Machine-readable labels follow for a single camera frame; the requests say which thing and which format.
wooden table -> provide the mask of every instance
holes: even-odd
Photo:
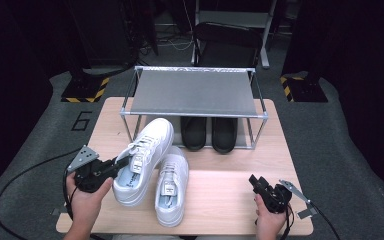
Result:
[[[123,100],[122,97],[113,97],[105,101],[89,141],[88,146],[100,154],[101,160],[117,156],[130,143],[119,114]],[[255,101],[257,112],[261,113],[261,104],[259,100]],[[110,191],[103,199],[92,231],[114,234],[255,234],[256,205],[252,185],[248,181],[251,174],[257,178],[263,176],[273,187],[279,179],[285,179],[301,189],[274,103],[267,99],[264,103],[269,119],[255,150],[234,149],[227,155],[221,155],[212,148],[197,152],[182,148],[189,162],[189,182],[185,215],[179,226],[168,228],[158,223],[154,208],[158,171],[155,169],[148,192],[139,206],[120,205]],[[133,129],[136,119],[127,117]],[[253,128],[261,125],[261,122],[253,120],[251,123]],[[305,203],[296,196],[290,203],[294,212],[306,209]],[[70,226],[68,214],[61,214],[57,230],[67,232]],[[289,234],[309,235],[312,231],[310,218],[301,220],[295,217]]]

hand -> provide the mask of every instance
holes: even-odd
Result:
[[[255,195],[255,204],[257,205],[256,213],[257,220],[257,239],[258,240],[273,240],[282,229],[286,221],[285,213],[271,213],[264,204],[264,200],[260,194]]]
[[[67,193],[71,199],[73,223],[64,239],[89,239],[101,210],[102,199],[111,189],[113,179],[107,178],[96,192],[87,193],[76,189],[74,174],[71,173],[67,176]]]

shoelace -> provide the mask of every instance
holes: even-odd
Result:
[[[128,145],[129,154],[139,156],[144,165],[151,161],[150,156],[154,153],[156,145],[159,144],[159,139],[150,136],[144,136]]]
[[[177,164],[174,162],[168,162],[164,164],[163,168],[161,169],[160,175],[163,174],[171,174],[173,175],[177,169]],[[165,196],[164,198],[164,204],[167,207],[170,207],[173,202],[173,197],[172,196]]]

chair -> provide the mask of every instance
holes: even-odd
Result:
[[[193,30],[194,66],[255,68],[263,40],[251,28],[202,22]]]
[[[260,34],[250,28],[213,22],[199,23],[193,29],[194,66],[255,68],[263,46]],[[181,117],[182,141],[196,151],[206,143],[204,117]],[[236,145],[237,118],[211,118],[213,148],[222,154]]]

shoe rack shelf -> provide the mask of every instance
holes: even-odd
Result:
[[[262,112],[256,110],[251,84],[257,86]],[[268,120],[254,68],[136,66],[120,115],[130,141],[153,119],[166,118],[175,130],[173,144],[180,147],[180,116],[238,118],[235,148],[245,149],[255,148]],[[137,118],[135,129],[129,129],[126,117]],[[208,123],[206,147],[210,128]]]

